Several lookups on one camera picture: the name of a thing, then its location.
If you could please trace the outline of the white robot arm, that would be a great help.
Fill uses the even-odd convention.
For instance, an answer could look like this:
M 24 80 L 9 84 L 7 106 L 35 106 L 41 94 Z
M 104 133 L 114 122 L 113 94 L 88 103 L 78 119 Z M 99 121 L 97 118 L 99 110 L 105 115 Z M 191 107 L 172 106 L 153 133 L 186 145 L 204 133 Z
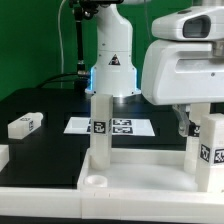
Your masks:
M 141 79 L 132 64 L 133 29 L 117 2 L 98 3 L 97 62 L 87 92 L 141 94 L 154 105 L 171 105 L 179 133 L 187 136 L 189 104 L 224 102 L 224 0 L 201 0 L 154 20 L 156 40 L 147 49 Z

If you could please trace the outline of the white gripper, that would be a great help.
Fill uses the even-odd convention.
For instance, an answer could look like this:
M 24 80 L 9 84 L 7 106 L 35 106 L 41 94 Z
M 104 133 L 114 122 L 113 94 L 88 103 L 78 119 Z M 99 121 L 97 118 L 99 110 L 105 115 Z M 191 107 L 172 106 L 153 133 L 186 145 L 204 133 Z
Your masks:
M 173 105 L 179 134 L 192 136 L 184 104 L 224 102 L 224 58 L 213 55 L 211 43 L 157 40 L 145 55 L 141 90 L 154 105 Z

